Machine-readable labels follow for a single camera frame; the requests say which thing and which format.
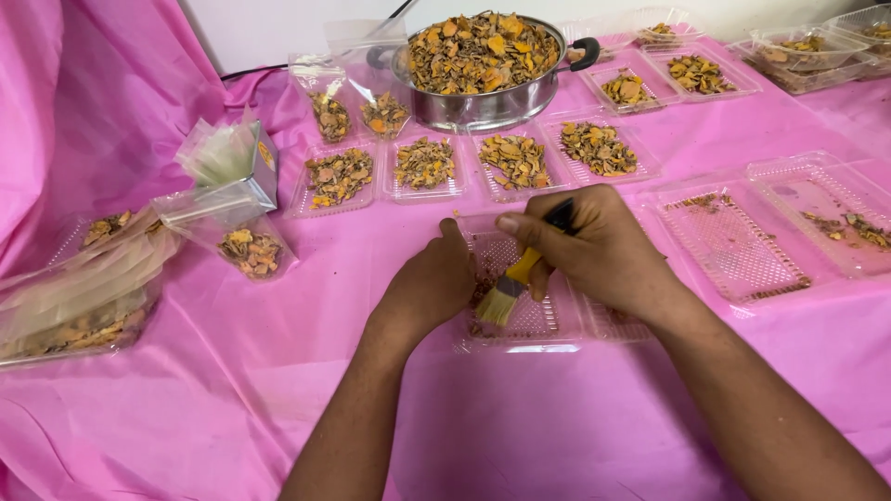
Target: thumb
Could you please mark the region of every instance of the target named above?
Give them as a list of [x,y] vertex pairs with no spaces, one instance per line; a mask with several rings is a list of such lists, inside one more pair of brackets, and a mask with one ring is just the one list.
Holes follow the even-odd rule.
[[545,223],[539,218],[508,212],[495,220],[498,229],[517,239],[526,247],[532,247],[553,266],[559,267],[562,257],[572,244],[572,237]]

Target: right hand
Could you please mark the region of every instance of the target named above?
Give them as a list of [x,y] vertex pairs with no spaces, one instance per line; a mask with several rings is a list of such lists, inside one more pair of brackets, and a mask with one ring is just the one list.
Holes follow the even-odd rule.
[[[579,229],[576,236],[562,234],[542,220],[569,197],[573,227]],[[543,258],[529,274],[534,300],[544,299],[555,267],[589,298],[647,324],[660,324],[674,313],[672,305],[684,297],[679,294],[692,295],[610,185],[533,197],[524,214],[502,214],[496,225],[516,238],[522,251],[532,247],[541,252]]]

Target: black brush handle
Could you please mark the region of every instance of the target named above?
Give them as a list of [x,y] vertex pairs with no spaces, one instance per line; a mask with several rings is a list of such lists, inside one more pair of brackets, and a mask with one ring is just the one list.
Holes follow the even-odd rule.
[[561,230],[561,232],[572,236],[578,233],[578,230],[572,227],[572,197],[557,204],[544,216],[544,222]]

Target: pink backdrop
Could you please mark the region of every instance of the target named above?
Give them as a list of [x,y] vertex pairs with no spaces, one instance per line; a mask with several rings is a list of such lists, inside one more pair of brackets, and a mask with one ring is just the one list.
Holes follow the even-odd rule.
[[[173,0],[34,0],[0,19],[0,272],[38,267],[77,214],[137,208],[189,184],[171,159],[198,117],[257,108],[281,150],[280,202],[315,138],[285,72],[220,83]],[[823,149],[886,158],[888,81],[792,98],[764,88],[629,119],[665,166],[640,190]],[[595,104],[561,74],[550,111]],[[886,188],[881,168],[866,172]],[[0,374],[0,497],[266,500],[333,392],[369,310],[452,215],[505,209],[474,179],[455,202],[274,221],[302,259],[254,286],[194,245],[170,263],[143,338],[114,356]],[[891,476],[891,297],[880,282],[730,308],[703,298]],[[577,353],[456,355],[431,334],[405,372],[389,499],[742,498],[654,342]]]

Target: fingernail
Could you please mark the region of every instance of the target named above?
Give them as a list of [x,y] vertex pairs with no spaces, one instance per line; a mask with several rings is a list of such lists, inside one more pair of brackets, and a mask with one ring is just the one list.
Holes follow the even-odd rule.
[[519,222],[510,216],[499,216],[495,220],[495,225],[506,234],[517,234],[519,230]]

